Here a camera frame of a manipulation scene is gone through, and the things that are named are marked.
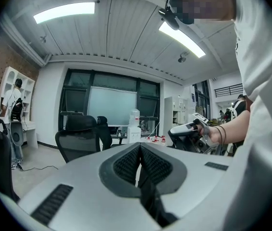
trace railing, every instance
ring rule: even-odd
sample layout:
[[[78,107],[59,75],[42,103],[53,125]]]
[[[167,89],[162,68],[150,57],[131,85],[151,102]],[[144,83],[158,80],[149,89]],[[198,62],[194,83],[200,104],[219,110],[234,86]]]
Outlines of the railing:
[[[222,96],[234,95],[234,94],[243,94],[243,84],[219,88],[219,89],[215,89],[214,91],[215,91],[216,97],[222,97]]]

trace wrist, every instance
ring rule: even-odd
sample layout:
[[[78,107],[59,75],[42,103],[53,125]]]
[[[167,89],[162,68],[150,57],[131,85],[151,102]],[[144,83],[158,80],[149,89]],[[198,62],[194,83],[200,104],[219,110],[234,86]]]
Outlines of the wrist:
[[[211,137],[212,142],[218,142],[219,144],[222,144],[223,140],[224,140],[223,129],[219,128],[219,127],[212,127],[210,137]]]

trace ceiling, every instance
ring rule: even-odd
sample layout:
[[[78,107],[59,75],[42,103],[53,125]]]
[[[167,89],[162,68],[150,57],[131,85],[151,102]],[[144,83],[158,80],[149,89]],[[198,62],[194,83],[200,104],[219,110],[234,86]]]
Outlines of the ceiling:
[[[236,36],[232,22],[181,25],[206,53],[198,58],[189,53],[184,63],[183,45],[159,31],[158,10],[166,0],[99,0],[95,14],[53,19],[39,25],[33,15],[64,4],[98,0],[11,0],[6,14],[28,45],[50,62],[88,61],[127,65],[187,85],[238,70]],[[46,42],[39,40],[45,37]]]

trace ceiling light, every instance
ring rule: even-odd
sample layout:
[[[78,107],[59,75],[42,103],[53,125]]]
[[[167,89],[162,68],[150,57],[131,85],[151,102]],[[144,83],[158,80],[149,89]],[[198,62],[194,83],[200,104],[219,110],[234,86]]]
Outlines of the ceiling light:
[[[41,13],[34,15],[36,23],[45,22],[54,18],[63,17],[74,14],[93,14],[95,11],[95,2],[79,2],[72,3],[49,10],[45,10]]]
[[[186,34],[180,30],[173,30],[166,22],[161,25],[160,31],[179,41],[181,44],[191,50],[198,58],[205,55],[204,51]]]

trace fluorescent light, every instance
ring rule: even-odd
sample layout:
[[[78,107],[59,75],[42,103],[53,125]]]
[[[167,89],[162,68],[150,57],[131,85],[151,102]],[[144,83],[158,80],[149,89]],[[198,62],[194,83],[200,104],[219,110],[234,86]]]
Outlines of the fluorescent light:
[[[79,2],[72,3],[49,10],[45,10],[41,13],[34,15],[36,23],[39,24],[44,21],[48,21],[54,18],[63,17],[74,14],[93,14],[95,10],[95,2]]]
[[[179,41],[189,50],[191,50],[197,57],[204,56],[204,51],[186,34],[181,32],[180,30],[173,30],[166,22],[163,23],[160,27],[160,31]]]

